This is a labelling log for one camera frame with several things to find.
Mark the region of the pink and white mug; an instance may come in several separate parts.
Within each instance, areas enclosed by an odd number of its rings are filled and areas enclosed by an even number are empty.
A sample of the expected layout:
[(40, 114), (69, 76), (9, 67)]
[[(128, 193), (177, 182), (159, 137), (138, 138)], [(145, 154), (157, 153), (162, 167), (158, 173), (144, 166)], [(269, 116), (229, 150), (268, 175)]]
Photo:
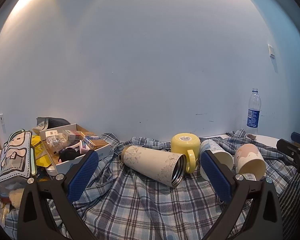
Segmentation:
[(236, 173), (253, 174), (256, 180), (261, 180), (266, 172), (266, 162), (253, 144), (242, 145), (235, 153), (234, 162)]

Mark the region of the blue plaid cloth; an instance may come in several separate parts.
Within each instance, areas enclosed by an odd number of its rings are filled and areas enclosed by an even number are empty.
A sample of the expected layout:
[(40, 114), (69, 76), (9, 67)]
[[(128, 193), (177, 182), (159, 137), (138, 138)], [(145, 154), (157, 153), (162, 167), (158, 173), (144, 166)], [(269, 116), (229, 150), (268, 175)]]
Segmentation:
[[(234, 155), (243, 144), (257, 146), (266, 162), (266, 177), (273, 180), (278, 197), (297, 174), (291, 159), (272, 147), (253, 141), (242, 129), (212, 137)], [(225, 204), (197, 166), (172, 188), (123, 165), (120, 157), (128, 145), (169, 151), (170, 142), (132, 137), (120, 142), (113, 133), (101, 135), (110, 143), (111, 155), (98, 168), (74, 207), (97, 239), (202, 239), (222, 213)]]

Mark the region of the white wall switch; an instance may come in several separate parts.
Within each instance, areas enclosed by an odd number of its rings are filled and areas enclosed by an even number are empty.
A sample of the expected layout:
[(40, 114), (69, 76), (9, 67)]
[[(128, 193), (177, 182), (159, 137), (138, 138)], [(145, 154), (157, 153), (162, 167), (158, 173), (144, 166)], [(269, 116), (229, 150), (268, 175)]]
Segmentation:
[(275, 58), (275, 50), (271, 45), (268, 45), (269, 56), (274, 59)]

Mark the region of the orange blue small carton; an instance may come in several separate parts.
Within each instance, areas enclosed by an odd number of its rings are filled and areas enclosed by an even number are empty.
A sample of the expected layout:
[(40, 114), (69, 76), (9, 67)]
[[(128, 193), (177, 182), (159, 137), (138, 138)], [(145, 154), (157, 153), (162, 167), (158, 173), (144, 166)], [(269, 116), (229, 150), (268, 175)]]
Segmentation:
[(96, 150), (106, 146), (108, 143), (102, 140), (97, 135), (87, 135), (83, 138), (83, 141), (91, 148), (92, 150)]

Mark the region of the clear plastic water bottle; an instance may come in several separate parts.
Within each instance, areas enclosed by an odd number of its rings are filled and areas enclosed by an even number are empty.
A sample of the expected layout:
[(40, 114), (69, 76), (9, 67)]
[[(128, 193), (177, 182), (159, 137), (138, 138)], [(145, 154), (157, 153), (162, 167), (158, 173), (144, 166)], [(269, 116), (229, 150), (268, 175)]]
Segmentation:
[(249, 134), (257, 134), (261, 111), (261, 98), (257, 88), (253, 88), (248, 102), (247, 129)]

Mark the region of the white cardboard box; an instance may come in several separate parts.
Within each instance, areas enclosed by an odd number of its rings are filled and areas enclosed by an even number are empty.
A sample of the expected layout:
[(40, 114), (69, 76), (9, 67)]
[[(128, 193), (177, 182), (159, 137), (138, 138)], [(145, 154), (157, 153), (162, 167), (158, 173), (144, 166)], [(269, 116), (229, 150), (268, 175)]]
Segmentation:
[(44, 131), (40, 131), (39, 135), (41, 138), (41, 141), (43, 143), (43, 146), (47, 152), (48, 158), (50, 159), (52, 165), (48, 168), (46, 168), (46, 171), (48, 175), (50, 176), (56, 176), (59, 173), (66, 174), (68, 170), (75, 164), (79, 163), (81, 159), (84, 157), (84, 155), (90, 150), (90, 147), (87, 145), (86, 142), (83, 140), (80, 140), (79, 143), (72, 145), (71, 147), (74, 148), (75, 150), (79, 150), (80, 155), (76, 157), (73, 160), (67, 160), (63, 161), (61, 163), (58, 162), (59, 159), (59, 154), (54, 153), (52, 148), (50, 148), (47, 144), (46, 136), (51, 135), (52, 131), (57, 131), (58, 133), (63, 134), (64, 130), (71, 130), (71, 131), (87, 131), (85, 128), (79, 126), (78, 124), (70, 124), (70, 125), (64, 125), (64, 126), (59, 126), (51, 129), (47, 129)]

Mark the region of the cream floral thermos flask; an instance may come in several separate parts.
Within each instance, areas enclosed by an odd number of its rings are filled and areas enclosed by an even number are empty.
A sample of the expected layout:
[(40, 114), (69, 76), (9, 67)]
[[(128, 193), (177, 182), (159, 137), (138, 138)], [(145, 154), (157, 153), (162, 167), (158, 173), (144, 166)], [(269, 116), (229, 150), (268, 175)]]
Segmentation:
[(186, 168), (184, 154), (141, 146), (127, 146), (121, 160), (129, 168), (170, 187), (179, 185)]

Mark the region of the small brown object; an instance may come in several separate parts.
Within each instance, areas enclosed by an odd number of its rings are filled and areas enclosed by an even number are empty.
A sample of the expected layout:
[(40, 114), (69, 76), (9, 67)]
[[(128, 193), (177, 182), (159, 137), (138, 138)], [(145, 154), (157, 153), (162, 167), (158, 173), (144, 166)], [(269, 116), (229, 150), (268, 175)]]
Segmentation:
[(256, 135), (253, 135), (253, 134), (247, 134), (247, 137), (250, 138), (251, 140), (256, 139)]

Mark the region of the black striped cloth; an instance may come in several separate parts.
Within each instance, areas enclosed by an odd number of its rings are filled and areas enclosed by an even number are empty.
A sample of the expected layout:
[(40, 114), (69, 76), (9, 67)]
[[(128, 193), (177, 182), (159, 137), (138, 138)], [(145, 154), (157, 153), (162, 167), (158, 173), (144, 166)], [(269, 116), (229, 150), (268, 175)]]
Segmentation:
[(300, 227), (300, 174), (280, 194), (283, 239), (297, 239)]

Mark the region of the yellow plastic mug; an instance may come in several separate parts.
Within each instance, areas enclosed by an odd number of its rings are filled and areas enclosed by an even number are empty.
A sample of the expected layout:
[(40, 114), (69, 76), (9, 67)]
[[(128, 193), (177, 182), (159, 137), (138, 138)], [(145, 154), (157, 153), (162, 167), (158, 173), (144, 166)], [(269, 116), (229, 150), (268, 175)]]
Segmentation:
[(171, 152), (186, 156), (186, 173), (193, 173), (199, 157), (200, 139), (191, 133), (179, 133), (171, 139)]

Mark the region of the white wall socket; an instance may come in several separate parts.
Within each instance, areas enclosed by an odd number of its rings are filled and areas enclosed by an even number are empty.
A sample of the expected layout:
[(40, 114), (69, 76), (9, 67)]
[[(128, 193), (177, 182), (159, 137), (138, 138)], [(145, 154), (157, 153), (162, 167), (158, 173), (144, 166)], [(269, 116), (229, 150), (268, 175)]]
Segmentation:
[(4, 124), (5, 124), (4, 123), (4, 115), (2, 113), (0, 114), (0, 123), (2, 126), (4, 126)]

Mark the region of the blue patterned paper cup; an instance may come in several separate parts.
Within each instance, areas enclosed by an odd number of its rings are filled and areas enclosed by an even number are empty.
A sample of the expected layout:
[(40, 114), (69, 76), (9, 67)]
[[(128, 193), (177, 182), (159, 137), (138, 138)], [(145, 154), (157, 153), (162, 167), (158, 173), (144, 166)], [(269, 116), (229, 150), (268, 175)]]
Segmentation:
[(229, 152), (226, 152), (226, 150), (224, 150), (221, 146), (219, 146), (217, 142), (213, 141), (211, 138), (204, 140), (200, 145), (199, 155), (201, 155), (205, 150), (211, 151), (221, 164), (224, 164), (231, 173), (233, 172), (233, 156)]

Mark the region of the yellow packet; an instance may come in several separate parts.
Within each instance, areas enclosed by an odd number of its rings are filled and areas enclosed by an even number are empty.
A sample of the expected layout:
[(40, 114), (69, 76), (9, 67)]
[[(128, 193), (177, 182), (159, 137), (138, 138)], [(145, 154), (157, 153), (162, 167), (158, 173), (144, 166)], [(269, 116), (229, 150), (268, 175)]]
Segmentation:
[(33, 135), (31, 138), (31, 145), (34, 148), (34, 155), (36, 159), (36, 165), (44, 168), (48, 168), (52, 165), (49, 156), (44, 148), (40, 136)]

